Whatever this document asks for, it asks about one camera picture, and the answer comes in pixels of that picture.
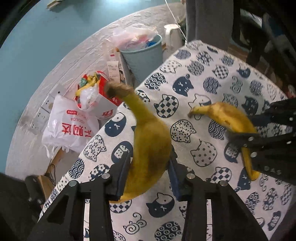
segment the white kettle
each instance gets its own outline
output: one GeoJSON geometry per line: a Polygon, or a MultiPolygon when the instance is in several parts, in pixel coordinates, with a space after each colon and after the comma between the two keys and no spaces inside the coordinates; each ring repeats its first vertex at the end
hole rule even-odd
{"type": "Polygon", "coordinates": [[[165,44],[171,55],[183,46],[178,24],[167,24],[165,27],[165,44]]]}

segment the table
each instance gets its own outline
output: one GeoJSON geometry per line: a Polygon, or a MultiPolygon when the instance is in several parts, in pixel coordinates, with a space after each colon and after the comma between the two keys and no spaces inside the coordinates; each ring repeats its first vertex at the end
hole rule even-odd
{"type": "MultiPolygon", "coordinates": [[[[187,114],[195,105],[218,101],[230,103],[247,115],[260,114],[271,102],[286,99],[283,92],[256,69],[213,46],[192,41],[170,56],[137,89],[136,94],[170,128],[177,161],[190,167],[208,182],[226,180],[248,206],[268,238],[285,216],[294,187],[261,174],[251,182],[240,151],[228,143],[226,129],[207,116],[187,114]],[[185,123],[187,135],[174,126],[185,123]]],[[[61,178],[44,204],[46,211],[70,180],[88,182],[121,160],[124,151],[133,152],[136,121],[124,103],[85,147],[76,163],[61,178]]],[[[256,127],[264,136],[289,132],[278,124],[256,127]]],[[[84,237],[89,237],[89,200],[86,200],[84,237]]],[[[167,171],[146,193],[121,203],[110,204],[115,240],[181,240],[186,202],[175,200],[167,171]]],[[[211,240],[210,201],[207,202],[207,240],[211,240]]]]}

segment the wall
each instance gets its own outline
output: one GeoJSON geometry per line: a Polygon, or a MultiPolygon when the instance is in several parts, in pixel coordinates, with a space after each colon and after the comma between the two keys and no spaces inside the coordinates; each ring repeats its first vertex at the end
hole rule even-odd
{"type": "MultiPolygon", "coordinates": [[[[171,3],[170,7],[175,16],[184,16],[185,9],[180,2],[171,3]]],[[[73,98],[75,89],[70,86],[75,87],[74,83],[80,80],[82,74],[106,69],[105,48],[102,43],[112,35],[114,28],[143,23],[156,26],[159,34],[164,36],[164,25],[173,22],[166,5],[147,8],[103,27],[71,50],[48,73],[25,107],[11,140],[5,173],[23,179],[28,175],[43,174],[46,171],[50,160],[46,156],[45,148],[41,146],[42,135],[35,136],[27,130],[29,121],[56,83],[69,89],[67,97],[73,98]]]]}
{"type": "MultiPolygon", "coordinates": [[[[5,171],[12,136],[30,97],[64,56],[109,23],[141,9],[163,4],[164,0],[65,0],[52,11],[46,9],[49,2],[41,0],[37,3],[0,48],[0,172],[5,171]]],[[[40,96],[39,101],[42,102],[46,95],[40,96]]],[[[27,114],[23,121],[27,123],[33,114],[35,112],[27,114]]]]}

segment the red and white bag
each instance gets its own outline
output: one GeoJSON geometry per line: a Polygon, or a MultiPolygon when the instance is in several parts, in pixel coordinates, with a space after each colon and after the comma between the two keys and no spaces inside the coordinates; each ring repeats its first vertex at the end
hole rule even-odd
{"type": "Polygon", "coordinates": [[[80,153],[98,131],[97,117],[80,110],[73,100],[57,95],[43,132],[42,144],[62,146],[80,153]]]}

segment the white plastic bag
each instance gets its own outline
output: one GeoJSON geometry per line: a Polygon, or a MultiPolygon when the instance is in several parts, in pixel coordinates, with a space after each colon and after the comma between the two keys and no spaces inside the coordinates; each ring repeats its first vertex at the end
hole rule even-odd
{"type": "Polygon", "coordinates": [[[87,110],[97,99],[99,95],[98,85],[84,89],[80,93],[81,109],[87,110]]]}
{"type": "Polygon", "coordinates": [[[147,42],[158,34],[156,27],[135,23],[125,29],[114,30],[110,41],[120,50],[140,50],[146,47],[147,42]]]}
{"type": "Polygon", "coordinates": [[[42,144],[62,146],[80,153],[98,131],[99,122],[95,116],[80,110],[74,101],[57,95],[42,144]]]}

